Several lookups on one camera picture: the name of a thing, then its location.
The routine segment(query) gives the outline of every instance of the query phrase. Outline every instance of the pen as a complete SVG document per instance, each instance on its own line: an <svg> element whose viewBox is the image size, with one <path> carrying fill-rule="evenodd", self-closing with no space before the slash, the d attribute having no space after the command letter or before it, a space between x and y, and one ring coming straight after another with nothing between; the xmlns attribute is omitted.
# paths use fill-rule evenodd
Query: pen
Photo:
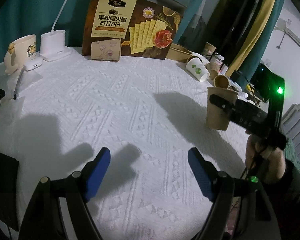
<svg viewBox="0 0 300 240"><path fill-rule="evenodd" d="M23 75L24 70L25 69L22 68L21 71L20 71L20 74L19 74L19 77L18 77L18 81L17 81L17 84L16 84L16 88L14 89L13 100L16 100L16 98L18 96L19 87L20 87L20 83L21 83L21 79L22 79L22 75Z"/></svg>

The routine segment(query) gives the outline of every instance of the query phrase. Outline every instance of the yellow curtain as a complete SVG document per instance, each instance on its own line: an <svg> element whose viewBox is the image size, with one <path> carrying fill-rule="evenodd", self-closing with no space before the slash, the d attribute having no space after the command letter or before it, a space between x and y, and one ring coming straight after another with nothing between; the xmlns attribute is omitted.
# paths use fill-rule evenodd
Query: yellow curtain
<svg viewBox="0 0 300 240"><path fill-rule="evenodd" d="M249 52L252 50L253 46L259 39L266 23L270 17L275 0L263 0L261 4L260 11L251 27L250 32L246 40L243 43L238 55L235 57L234 61L230 64L226 76L230 77L235 70L238 70L244 59L247 57Z"/></svg>

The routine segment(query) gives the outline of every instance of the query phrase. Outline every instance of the white bedsheet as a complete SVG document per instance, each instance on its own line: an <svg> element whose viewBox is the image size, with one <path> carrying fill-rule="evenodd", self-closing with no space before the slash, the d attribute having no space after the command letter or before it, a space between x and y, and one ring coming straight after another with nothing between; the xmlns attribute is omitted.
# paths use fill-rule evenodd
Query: white bedsheet
<svg viewBox="0 0 300 240"><path fill-rule="evenodd" d="M65 178L108 147L111 164L88 203L103 238L188 240L211 207L188 150L197 147L231 176L243 171L244 129L205 127L210 84L198 82L185 64L140 57L92 61L76 48L35 71L42 79L0 107L0 151L20 161L19 222L41 177ZM64 203L68 236L76 239Z"/></svg>

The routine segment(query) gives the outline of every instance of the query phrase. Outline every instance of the mug handle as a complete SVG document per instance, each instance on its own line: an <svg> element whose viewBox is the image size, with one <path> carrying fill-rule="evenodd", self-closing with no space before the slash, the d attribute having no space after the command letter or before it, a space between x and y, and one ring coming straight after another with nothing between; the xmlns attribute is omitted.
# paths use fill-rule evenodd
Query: mug handle
<svg viewBox="0 0 300 240"><path fill-rule="evenodd" d="M16 63L14 66L11 64L11 56L15 52L14 43L10 43L8 46L8 51L4 56L3 64L6 68L5 73L10 75L18 69L18 64Z"/></svg>

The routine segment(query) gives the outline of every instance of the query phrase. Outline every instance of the human hand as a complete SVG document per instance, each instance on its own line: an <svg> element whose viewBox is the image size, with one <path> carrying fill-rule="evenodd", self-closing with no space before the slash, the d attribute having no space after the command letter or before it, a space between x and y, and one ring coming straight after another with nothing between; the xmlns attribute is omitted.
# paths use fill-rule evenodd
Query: human hand
<svg viewBox="0 0 300 240"><path fill-rule="evenodd" d="M261 139L252 134L247 141L245 161L247 169L255 166L255 164L253 164L251 167L251 164L256 154L261 154L263 158L269 160L269 169L263 182L266 184L277 183L283 177L286 170L286 161L283 151L280 148L274 149L271 146L265 148L265 146L261 144Z"/></svg>

